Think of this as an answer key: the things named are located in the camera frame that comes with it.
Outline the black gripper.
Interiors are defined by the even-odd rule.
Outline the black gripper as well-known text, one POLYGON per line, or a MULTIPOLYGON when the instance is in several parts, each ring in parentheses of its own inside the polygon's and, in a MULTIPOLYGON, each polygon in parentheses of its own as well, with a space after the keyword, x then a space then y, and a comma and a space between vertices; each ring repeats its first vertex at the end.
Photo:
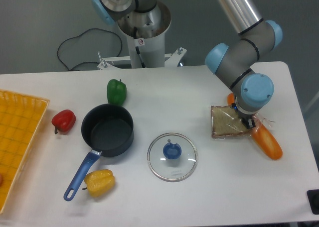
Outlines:
POLYGON ((242 111, 240 111, 239 107, 235 107, 235 110, 237 111, 243 125, 247 129, 254 128, 256 126, 253 116, 251 114, 243 113, 242 111))

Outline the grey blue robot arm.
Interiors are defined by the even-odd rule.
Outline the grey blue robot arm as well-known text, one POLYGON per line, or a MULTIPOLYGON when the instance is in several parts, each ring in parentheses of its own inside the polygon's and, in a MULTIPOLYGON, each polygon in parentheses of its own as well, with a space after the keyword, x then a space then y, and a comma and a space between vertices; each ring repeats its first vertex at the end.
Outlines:
MULTIPOLYGON (((233 46, 216 45, 205 65, 234 94, 232 108, 247 128, 254 114, 274 92, 272 80, 255 73, 251 66, 282 41, 281 27, 264 20, 251 0, 218 0, 240 41, 233 46)), ((117 24, 126 35, 133 68, 163 67, 164 35, 171 24, 168 8, 158 0, 91 0, 99 17, 117 24)))

